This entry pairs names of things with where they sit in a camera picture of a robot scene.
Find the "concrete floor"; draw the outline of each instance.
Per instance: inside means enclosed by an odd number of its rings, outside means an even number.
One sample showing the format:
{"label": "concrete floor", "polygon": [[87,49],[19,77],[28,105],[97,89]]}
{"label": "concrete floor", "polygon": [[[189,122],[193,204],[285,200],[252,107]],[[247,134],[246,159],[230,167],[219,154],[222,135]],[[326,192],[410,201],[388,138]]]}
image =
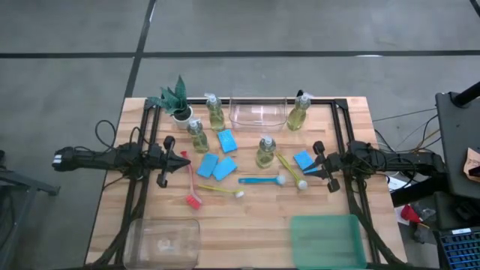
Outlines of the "concrete floor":
{"label": "concrete floor", "polygon": [[[148,0],[0,0],[0,53],[134,52]],[[480,50],[480,18],[468,0],[158,0],[145,51]],[[64,146],[103,149],[94,126],[114,124],[132,59],[0,59],[0,149],[7,165],[61,185],[40,194],[16,269],[83,263],[104,172],[54,172]],[[274,96],[367,96],[373,119],[434,107],[437,92],[479,80],[480,57],[143,59],[134,97],[159,95],[181,74],[191,97],[214,92]],[[392,146],[435,114],[378,121]],[[432,122],[429,131],[438,127]],[[111,137],[111,131],[101,135]],[[421,139],[415,133],[399,148]],[[441,152],[437,143],[432,150]],[[409,261],[435,266],[434,246],[405,238]]]}

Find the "green plant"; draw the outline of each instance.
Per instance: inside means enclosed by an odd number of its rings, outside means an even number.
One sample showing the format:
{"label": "green plant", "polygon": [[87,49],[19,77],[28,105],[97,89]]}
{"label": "green plant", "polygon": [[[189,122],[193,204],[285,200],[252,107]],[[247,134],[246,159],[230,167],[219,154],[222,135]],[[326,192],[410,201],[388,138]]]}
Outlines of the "green plant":
{"label": "green plant", "polygon": [[187,104],[187,89],[185,88],[182,76],[178,76],[177,84],[175,85],[175,92],[173,92],[170,87],[167,87],[166,89],[160,87],[160,89],[162,91],[162,98],[147,97],[147,99],[163,108],[165,113],[174,115],[177,119],[179,118],[178,116],[185,116],[189,108]]}

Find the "green plastic tray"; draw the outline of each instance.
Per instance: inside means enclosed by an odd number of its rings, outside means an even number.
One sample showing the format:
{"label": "green plastic tray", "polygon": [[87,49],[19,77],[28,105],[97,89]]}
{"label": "green plastic tray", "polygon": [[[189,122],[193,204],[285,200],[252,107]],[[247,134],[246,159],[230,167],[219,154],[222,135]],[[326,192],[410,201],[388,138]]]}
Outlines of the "green plastic tray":
{"label": "green plastic tray", "polygon": [[298,269],[365,269],[359,220],[353,214],[296,216],[290,221]]}

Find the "pink brush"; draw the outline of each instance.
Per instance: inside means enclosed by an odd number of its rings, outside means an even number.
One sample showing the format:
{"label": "pink brush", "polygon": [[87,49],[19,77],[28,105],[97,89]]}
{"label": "pink brush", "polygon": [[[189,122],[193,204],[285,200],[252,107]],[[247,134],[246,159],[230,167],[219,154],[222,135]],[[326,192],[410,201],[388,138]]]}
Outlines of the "pink brush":
{"label": "pink brush", "polygon": [[[180,154],[188,159],[188,154],[186,151],[181,151]],[[202,205],[202,199],[197,195],[194,189],[194,170],[192,169],[192,164],[188,164],[188,172],[190,173],[190,194],[187,196],[187,203],[193,208],[198,210]]]}

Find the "potted plant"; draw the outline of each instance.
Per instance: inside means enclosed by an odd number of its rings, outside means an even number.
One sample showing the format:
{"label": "potted plant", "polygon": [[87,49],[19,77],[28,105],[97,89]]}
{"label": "potted plant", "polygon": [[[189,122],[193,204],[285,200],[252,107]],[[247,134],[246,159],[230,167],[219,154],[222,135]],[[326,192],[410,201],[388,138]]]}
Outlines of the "potted plant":
{"label": "potted plant", "polygon": [[187,89],[181,76],[178,76],[175,92],[167,87],[160,87],[162,97],[147,97],[151,102],[165,110],[165,113],[173,117],[178,128],[186,129],[188,120],[194,115],[194,109],[187,103]]}

